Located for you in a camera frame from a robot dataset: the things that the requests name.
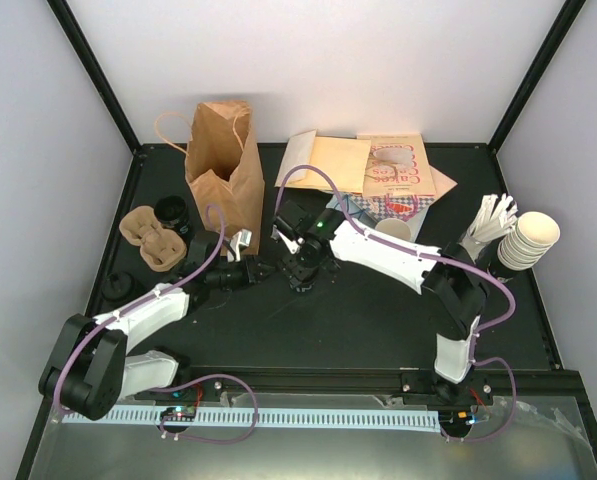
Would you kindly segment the black cup sleeve stack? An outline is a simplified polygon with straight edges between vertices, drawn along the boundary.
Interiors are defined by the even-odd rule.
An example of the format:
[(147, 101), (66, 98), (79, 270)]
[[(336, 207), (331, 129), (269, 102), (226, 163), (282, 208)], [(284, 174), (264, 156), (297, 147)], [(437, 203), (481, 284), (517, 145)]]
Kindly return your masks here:
[(193, 232), (187, 203), (180, 196), (171, 195), (158, 200), (154, 215), (164, 228), (175, 231), (181, 237)]

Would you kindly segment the brown paper bag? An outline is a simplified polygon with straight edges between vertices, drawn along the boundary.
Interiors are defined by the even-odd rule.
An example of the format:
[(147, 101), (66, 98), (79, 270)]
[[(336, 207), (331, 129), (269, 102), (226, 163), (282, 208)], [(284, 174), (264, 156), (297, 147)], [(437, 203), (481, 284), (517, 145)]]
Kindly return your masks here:
[[(182, 148), (167, 138), (160, 122), (178, 117), (189, 126), (190, 137)], [(208, 205), (220, 208), (225, 234), (234, 236), (246, 229), (252, 233), (246, 255), (259, 253), (265, 181), (259, 155), (252, 108), (242, 100), (203, 102), (194, 117), (177, 112), (161, 114), (154, 122), (156, 135), (185, 154), (185, 180), (204, 226), (216, 230), (218, 214), (206, 213)]]

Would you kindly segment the black sleeved paper cup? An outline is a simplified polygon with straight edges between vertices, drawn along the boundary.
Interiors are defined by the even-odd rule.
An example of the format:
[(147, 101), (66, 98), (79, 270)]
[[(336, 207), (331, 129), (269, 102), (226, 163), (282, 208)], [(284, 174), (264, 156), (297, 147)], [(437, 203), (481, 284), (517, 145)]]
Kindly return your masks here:
[(297, 294), (307, 294), (313, 289), (314, 284), (314, 280), (299, 281), (297, 279), (292, 279), (289, 281), (291, 290)]

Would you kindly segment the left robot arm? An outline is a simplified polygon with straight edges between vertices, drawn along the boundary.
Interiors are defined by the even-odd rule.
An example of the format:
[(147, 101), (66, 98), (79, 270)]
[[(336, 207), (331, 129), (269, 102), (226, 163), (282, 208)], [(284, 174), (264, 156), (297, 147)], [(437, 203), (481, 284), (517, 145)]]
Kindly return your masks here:
[(157, 331), (197, 309), (213, 290), (233, 291), (266, 280), (275, 270), (244, 252), (250, 233), (229, 240), (201, 231), (186, 256), (144, 295), (94, 317), (75, 314), (63, 325), (38, 383), (39, 393), (89, 420), (104, 417), (117, 401), (160, 389), (171, 399), (192, 388), (182, 356), (164, 348), (133, 355)]

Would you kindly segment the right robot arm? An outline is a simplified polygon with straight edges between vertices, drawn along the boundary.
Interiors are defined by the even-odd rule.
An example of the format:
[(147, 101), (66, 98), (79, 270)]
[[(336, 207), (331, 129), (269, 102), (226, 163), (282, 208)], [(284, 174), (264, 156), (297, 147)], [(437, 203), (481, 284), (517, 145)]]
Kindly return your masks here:
[(342, 261), (379, 272), (427, 297), (436, 327), (431, 394), (450, 405), (469, 393), (470, 349), (488, 297), (480, 277), (437, 260), (437, 248), (391, 237), (331, 208), (314, 216), (292, 201), (284, 203), (275, 212), (272, 238), (287, 250), (279, 269), (297, 292), (311, 289), (321, 269)]

